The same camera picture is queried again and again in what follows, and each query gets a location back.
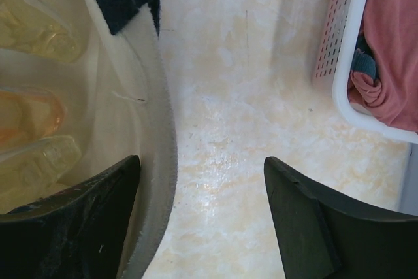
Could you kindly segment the beige canvas bag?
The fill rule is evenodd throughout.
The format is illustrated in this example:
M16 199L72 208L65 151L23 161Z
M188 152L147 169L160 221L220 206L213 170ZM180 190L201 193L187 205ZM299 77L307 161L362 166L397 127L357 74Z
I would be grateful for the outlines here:
M78 163L34 203L88 180L129 156L140 160L140 182L115 278L142 278L167 229L177 181L177 143L159 49L161 0L1 0L29 5L80 39L82 53L65 63L1 48L1 87L44 88L65 107L60 128ZM21 206L1 206L1 215Z

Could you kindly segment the pink cap orange bottle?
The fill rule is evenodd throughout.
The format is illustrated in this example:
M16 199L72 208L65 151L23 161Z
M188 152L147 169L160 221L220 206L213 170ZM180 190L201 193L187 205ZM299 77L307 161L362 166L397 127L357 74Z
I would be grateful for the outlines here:
M1 152L31 144L55 133L65 107L49 90L1 87Z

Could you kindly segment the amber bottle white cap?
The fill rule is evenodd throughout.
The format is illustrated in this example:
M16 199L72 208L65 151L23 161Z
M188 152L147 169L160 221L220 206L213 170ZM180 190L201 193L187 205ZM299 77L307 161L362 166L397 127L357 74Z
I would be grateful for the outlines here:
M41 198L81 157L76 141L60 135L1 160L1 206L18 206Z

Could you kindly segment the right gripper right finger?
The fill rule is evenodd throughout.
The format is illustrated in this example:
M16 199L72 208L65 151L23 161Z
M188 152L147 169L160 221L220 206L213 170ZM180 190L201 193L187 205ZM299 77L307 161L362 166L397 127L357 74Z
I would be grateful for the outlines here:
M276 157L264 176L286 278L417 277L417 216L349 197Z

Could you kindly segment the yellow liquid bottle white cap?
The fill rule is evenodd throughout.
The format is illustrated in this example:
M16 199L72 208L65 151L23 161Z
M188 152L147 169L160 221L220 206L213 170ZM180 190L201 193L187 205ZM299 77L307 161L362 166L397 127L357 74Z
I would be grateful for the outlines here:
M83 44L71 29L29 5L1 3L1 48L71 63Z

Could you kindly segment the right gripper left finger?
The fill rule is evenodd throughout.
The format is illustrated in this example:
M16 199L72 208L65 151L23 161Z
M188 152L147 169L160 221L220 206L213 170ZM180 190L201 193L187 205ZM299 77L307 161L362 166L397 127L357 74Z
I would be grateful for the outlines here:
M115 278L140 182L129 156L1 215L2 278Z

